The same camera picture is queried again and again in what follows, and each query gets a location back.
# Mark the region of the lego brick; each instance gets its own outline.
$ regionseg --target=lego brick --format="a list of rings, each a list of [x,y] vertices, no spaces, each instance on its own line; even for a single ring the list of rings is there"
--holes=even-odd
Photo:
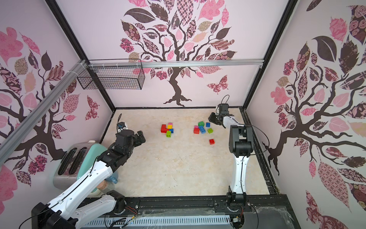
[[[199,126],[199,130],[201,131],[202,134],[204,134],[206,132],[206,130],[203,126]]]

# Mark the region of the pink leaf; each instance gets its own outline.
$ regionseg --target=pink leaf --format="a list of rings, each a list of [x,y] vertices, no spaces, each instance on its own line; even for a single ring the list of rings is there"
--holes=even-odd
[[[340,94],[338,96],[336,96],[333,99],[333,104],[336,105],[336,107],[342,107],[346,104],[346,102],[348,101],[348,95],[349,93],[344,93],[344,94]]]
[[[334,117],[330,120],[329,128],[335,132],[342,132],[348,130],[349,126],[342,119]]]
[[[24,97],[23,104],[25,107],[35,108],[37,106],[37,99],[33,93],[29,93]]]
[[[0,105],[3,107],[9,106],[12,102],[12,99],[6,94],[0,93]]]
[[[172,42],[168,38],[164,38],[164,45],[165,47],[170,47],[172,45]]]
[[[194,47],[194,43],[193,42],[188,42],[184,45],[184,48],[189,52],[193,49]]]
[[[324,88],[320,89],[315,95],[314,95],[314,100],[315,102],[321,103],[324,100],[324,96],[325,96],[325,92],[324,92]]]
[[[316,171],[317,171],[317,167],[315,165],[315,161],[310,162],[310,164],[309,164],[309,172],[310,172],[312,178],[315,177]]]

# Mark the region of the patterned leaf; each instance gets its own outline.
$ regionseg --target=patterned leaf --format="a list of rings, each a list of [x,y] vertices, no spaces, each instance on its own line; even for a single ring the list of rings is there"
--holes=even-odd
[[[317,172],[317,167],[315,165],[315,161],[310,162],[310,164],[309,164],[309,172],[310,172],[311,178],[314,178],[315,177],[315,174]]]
[[[178,28],[179,23],[180,23],[180,20],[178,18],[178,14],[177,14],[177,11],[176,11],[173,18],[172,18],[172,23],[171,23],[172,30],[175,30],[176,28]]]
[[[337,81],[339,77],[335,70],[325,67],[325,78],[328,81]]]
[[[18,170],[16,172],[16,178],[23,184],[29,184],[29,186],[32,184],[29,173]]]
[[[63,112],[71,114],[76,110],[79,104],[79,95],[69,95],[63,104]]]
[[[326,189],[349,208],[346,183],[337,171],[330,165],[320,162],[318,174]]]
[[[322,129],[327,123],[328,122],[321,122],[321,121],[314,123],[313,131]]]
[[[220,24],[220,20],[218,22],[212,24],[211,34],[214,34],[216,32],[217,28],[219,27],[219,24]]]
[[[231,41],[219,40],[219,41],[210,43],[210,45],[212,45],[217,50],[221,50],[221,49],[228,49],[229,48],[228,46],[234,44],[234,42],[235,42],[235,40],[231,40]]]
[[[193,37],[194,33],[196,32],[196,22],[193,19],[191,23],[189,23],[188,29],[187,29],[187,39],[190,39]]]
[[[42,143],[36,144],[36,150],[38,152],[40,152],[41,154],[48,155],[48,153],[47,153],[47,147],[46,147],[45,144],[42,144]]]
[[[300,146],[300,157],[306,153],[309,150],[309,143],[307,141],[305,141],[303,144],[301,144]]]
[[[310,79],[312,81],[318,81],[318,80],[320,80],[319,73],[315,69],[313,69],[313,68],[310,68]]]
[[[25,57],[18,59],[14,64],[14,69],[18,75],[25,75],[28,72],[28,63]]]
[[[366,183],[366,178],[359,174],[357,171],[353,169],[338,169],[339,173],[342,174],[345,178],[356,181]]]
[[[153,53],[159,54],[159,49],[154,43],[145,39],[144,37],[142,39],[145,42],[145,45],[148,48],[148,50],[152,51]]]
[[[138,22],[141,23],[149,23],[155,20],[154,16],[149,13],[147,10],[144,10],[142,8],[133,8],[128,10],[124,16],[130,15],[133,18],[135,18]]]
[[[318,55],[323,60],[332,61],[336,60],[337,46],[334,41],[327,36],[319,36],[314,38],[318,42]]]
[[[300,77],[299,83],[298,83],[298,90],[299,90],[299,99],[302,99],[306,93],[307,90],[307,77],[306,77],[306,70]]]
[[[357,45],[353,44],[347,38],[347,41],[343,43],[341,49],[341,56],[339,60],[339,66],[341,67],[344,74],[347,74],[355,65],[358,60]]]
[[[351,118],[364,119],[366,117],[366,102],[357,104],[346,115]]]
[[[361,86],[365,79],[366,71],[363,71],[346,79],[340,87],[345,90],[353,90]]]
[[[346,165],[352,168],[358,168],[363,166],[366,163],[366,159],[363,157],[350,157],[343,161]]]

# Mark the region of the wire basket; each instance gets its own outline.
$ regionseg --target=wire basket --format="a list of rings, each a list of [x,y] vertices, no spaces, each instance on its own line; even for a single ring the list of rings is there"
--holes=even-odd
[[[78,76],[78,81],[83,89],[98,89],[103,86],[105,89],[135,89],[141,90],[145,80],[145,74],[141,64],[131,66],[98,66],[90,67],[98,77],[93,80],[88,70]]]

